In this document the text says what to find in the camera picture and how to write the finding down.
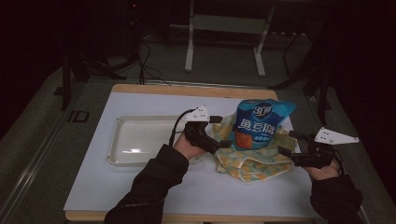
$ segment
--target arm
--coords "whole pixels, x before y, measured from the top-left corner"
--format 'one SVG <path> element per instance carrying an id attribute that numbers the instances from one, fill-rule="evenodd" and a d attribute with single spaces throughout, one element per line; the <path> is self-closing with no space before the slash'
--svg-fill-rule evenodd
<path id="1" fill-rule="evenodd" d="M 338 166 L 333 161 L 321 169 L 305 167 L 312 176 L 311 204 L 329 223 L 360 224 L 359 209 L 362 195 L 349 175 L 339 176 Z"/>
<path id="2" fill-rule="evenodd" d="M 106 214 L 105 223 L 161 223 L 168 190 L 181 183 L 189 159 L 204 152 L 192 147 L 184 135 L 174 147 L 163 145 L 157 157 L 136 176 L 131 191 Z"/>

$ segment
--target person's left hand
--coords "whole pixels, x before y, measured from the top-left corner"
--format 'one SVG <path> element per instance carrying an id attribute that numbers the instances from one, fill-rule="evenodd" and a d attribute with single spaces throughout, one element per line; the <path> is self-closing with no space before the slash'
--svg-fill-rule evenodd
<path id="1" fill-rule="evenodd" d="M 193 147 L 184 134 L 180 135 L 173 145 L 173 148 L 179 151 L 184 157 L 186 157 L 187 160 L 190 160 L 194 156 L 198 156 L 206 152 L 200 147 Z"/>

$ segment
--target person's right arm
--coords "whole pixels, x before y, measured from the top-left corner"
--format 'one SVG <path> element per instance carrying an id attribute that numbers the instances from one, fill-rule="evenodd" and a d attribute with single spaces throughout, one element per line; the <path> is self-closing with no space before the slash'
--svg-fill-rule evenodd
<path id="1" fill-rule="evenodd" d="M 359 210 L 362 194 L 349 175 L 339 175 L 338 165 L 317 169 L 305 167 L 312 176 L 311 204 L 321 217 L 331 224 L 361 224 Z"/>

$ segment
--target hand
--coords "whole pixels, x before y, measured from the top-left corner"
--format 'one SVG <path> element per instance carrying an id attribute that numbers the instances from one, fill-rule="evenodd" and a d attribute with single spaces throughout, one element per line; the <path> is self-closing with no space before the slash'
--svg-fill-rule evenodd
<path id="1" fill-rule="evenodd" d="M 173 148 L 179 151 L 187 160 L 190 160 L 194 156 L 201 155 L 206 151 L 201 149 L 200 147 L 193 147 L 189 140 L 186 139 L 186 136 L 183 134 L 177 139 Z"/>
<path id="2" fill-rule="evenodd" d="M 338 173 L 338 164 L 336 161 L 332 161 L 330 165 L 324 166 L 320 169 L 315 167 L 303 167 L 312 178 L 316 180 L 323 180 L 332 177 L 338 177 L 340 174 Z"/>

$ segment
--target white tray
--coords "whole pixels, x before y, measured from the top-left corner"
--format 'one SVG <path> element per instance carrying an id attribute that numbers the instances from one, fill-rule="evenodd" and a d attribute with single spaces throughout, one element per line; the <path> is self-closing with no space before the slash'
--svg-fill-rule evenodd
<path id="1" fill-rule="evenodd" d="M 144 165 L 155 158 L 169 137 L 178 116 L 123 116 L 117 119 L 113 143 L 107 156 L 117 166 Z M 184 129 L 186 121 L 181 120 L 177 132 Z"/>

